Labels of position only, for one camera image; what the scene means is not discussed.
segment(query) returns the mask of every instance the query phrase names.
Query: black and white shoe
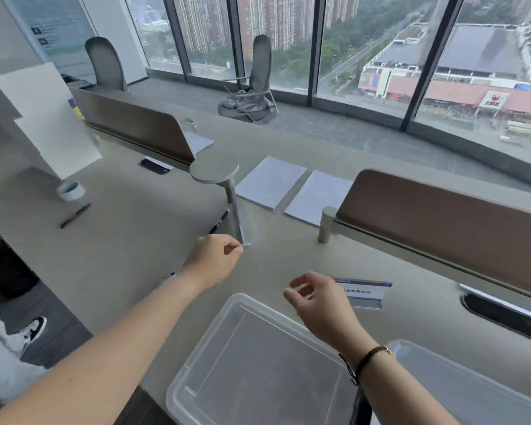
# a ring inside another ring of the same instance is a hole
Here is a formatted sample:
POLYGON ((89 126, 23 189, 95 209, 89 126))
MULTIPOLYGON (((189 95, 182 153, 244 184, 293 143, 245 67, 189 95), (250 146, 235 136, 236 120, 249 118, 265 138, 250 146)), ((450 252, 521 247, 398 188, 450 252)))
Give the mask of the black and white shoe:
POLYGON ((43 316, 39 316, 33 321, 29 322, 21 331, 20 334, 24 336, 26 346, 32 344, 36 338, 38 338, 47 324, 47 319, 43 316))

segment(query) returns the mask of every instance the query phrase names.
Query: pen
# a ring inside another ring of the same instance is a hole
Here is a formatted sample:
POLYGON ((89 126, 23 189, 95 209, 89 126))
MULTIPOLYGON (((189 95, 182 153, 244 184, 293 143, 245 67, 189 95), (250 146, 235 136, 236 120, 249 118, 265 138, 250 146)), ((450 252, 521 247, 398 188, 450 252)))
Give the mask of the pen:
POLYGON ((209 234, 214 234, 215 231, 219 228, 219 225, 222 223, 222 221, 224 220, 224 218, 227 217, 227 214, 228 212, 230 211, 229 208, 227 208, 226 212, 224 212, 224 214, 222 215, 222 217, 219 219, 219 221, 216 223, 216 225, 214 227, 212 227, 211 229, 211 232, 209 234))
POLYGON ((86 206, 84 206, 83 208, 79 209, 79 210, 77 211, 77 213, 75 213, 74 215, 72 215, 69 219, 67 219, 65 222, 63 222, 63 223, 60 225, 61 229, 66 228, 67 225, 69 225, 72 221, 74 221, 74 220, 77 219, 80 215, 82 215, 83 213, 85 213, 86 209, 88 209, 90 206, 91 206, 91 204, 88 203, 86 206))

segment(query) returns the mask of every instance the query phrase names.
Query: office chair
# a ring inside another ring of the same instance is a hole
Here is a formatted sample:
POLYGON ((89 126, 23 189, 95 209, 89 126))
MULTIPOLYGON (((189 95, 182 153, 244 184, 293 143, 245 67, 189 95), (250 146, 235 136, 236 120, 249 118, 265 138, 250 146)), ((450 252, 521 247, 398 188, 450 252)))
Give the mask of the office chair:
POLYGON ((97 85, 119 91, 128 90, 120 58, 107 38, 91 37, 85 42, 85 49, 91 59, 97 85))
POLYGON ((277 104, 269 89, 271 61, 271 40, 267 35, 258 35, 254 39, 254 59, 250 75, 224 80, 250 79, 249 85, 243 86, 243 92, 236 94, 227 89, 230 97, 219 104, 220 116, 263 125, 279 114, 277 104))

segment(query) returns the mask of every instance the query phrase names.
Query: white desk surface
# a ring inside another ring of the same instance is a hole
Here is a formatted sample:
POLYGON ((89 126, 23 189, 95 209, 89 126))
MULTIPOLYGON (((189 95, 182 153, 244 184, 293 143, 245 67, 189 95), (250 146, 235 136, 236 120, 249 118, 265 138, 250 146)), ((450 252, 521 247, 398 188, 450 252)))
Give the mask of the white desk surface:
MULTIPOLYGON (((197 134, 238 157, 237 182, 270 155, 349 179, 381 169, 531 211, 527 192, 158 104, 193 118, 197 134)), ((71 211, 55 194, 58 181, 31 168, 0 131, 0 234, 93 334, 178 270, 227 207, 219 186, 180 170, 159 176, 138 166, 142 155, 115 143, 103 140, 100 150, 103 159, 72 177, 92 206, 61 230, 71 211)), ((282 292, 309 269, 393 282, 383 310, 357 312, 379 342, 410 340, 531 396, 531 340, 467 312, 452 280, 341 236, 319 244, 318 228, 283 214, 303 183, 273 211, 240 199, 253 245, 227 281, 187 308, 142 380, 162 407, 171 380, 230 295, 247 293, 298 321, 282 292)))

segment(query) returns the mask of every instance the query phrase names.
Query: hand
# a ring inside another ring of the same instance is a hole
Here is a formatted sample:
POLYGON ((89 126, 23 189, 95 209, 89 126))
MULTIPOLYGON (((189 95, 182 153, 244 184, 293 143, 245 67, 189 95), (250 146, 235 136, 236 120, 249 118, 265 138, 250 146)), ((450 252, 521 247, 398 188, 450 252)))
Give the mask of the hand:
POLYGON ((188 276, 204 291, 226 279, 243 252, 240 242, 227 234, 199 237, 181 275, 188 276))
POLYGON ((378 344, 362 328, 342 286, 328 276, 308 272, 291 281, 288 300, 305 326, 336 349, 351 367, 378 344))

